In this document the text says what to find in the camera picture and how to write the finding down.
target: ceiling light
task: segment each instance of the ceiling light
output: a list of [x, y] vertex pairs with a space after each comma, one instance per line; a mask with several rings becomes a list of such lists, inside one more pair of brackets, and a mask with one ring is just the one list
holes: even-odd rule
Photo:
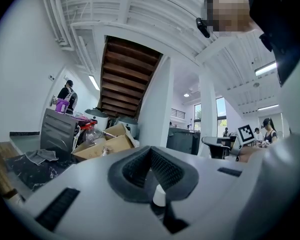
[[272, 109], [272, 108], [275, 108], [275, 107], [278, 107], [279, 105], [272, 105], [272, 106], [266, 106], [266, 107], [262, 107], [262, 108], [259, 108], [258, 111], [261, 111], [261, 110], [267, 110], [267, 109]]
[[100, 91], [100, 88], [99, 88], [99, 86], [97, 85], [97, 82], [96, 82], [95, 77], [94, 77], [93, 75], [89, 75], [89, 78], [90, 78], [90, 80], [91, 80], [93, 86], [94, 86], [98, 91]]
[[274, 70], [275, 68], [277, 68], [277, 63], [274, 61], [274, 62], [271, 62], [271, 63], [269, 63], [269, 64], [267, 64], [263, 67], [260, 67], [260, 68], [256, 69], [254, 71], [254, 73], [255, 73], [256, 76], [260, 76], [260, 75], [262, 75], [262, 74], [264, 74], [264, 73], [266, 73], [270, 70]]

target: wall switch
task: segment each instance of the wall switch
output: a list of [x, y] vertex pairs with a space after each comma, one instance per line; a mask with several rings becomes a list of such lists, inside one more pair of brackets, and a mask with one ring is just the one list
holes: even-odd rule
[[52, 74], [50, 74], [49, 79], [53, 82], [55, 80], [55, 77]]

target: purple container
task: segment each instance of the purple container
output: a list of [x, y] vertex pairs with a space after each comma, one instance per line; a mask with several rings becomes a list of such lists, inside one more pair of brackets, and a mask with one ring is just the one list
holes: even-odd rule
[[55, 106], [55, 111], [61, 114], [65, 114], [69, 104], [69, 101], [66, 101], [62, 98], [58, 98]]

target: railing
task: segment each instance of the railing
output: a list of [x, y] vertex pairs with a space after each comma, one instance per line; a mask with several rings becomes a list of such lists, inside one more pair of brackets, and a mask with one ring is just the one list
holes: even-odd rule
[[185, 119], [185, 112], [176, 110], [174, 108], [171, 108], [171, 116], [177, 117], [177, 118], [182, 118]]

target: cardboard box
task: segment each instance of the cardboard box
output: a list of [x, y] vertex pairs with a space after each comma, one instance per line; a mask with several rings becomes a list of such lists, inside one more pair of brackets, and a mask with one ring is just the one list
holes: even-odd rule
[[88, 147], [86, 143], [79, 145], [72, 153], [80, 160], [97, 158], [102, 155], [104, 147], [109, 149], [108, 154], [128, 150], [136, 147], [134, 139], [128, 129], [122, 124], [117, 124], [105, 130], [106, 133], [118, 136], [109, 138], [105, 136], [106, 141], [97, 145]]

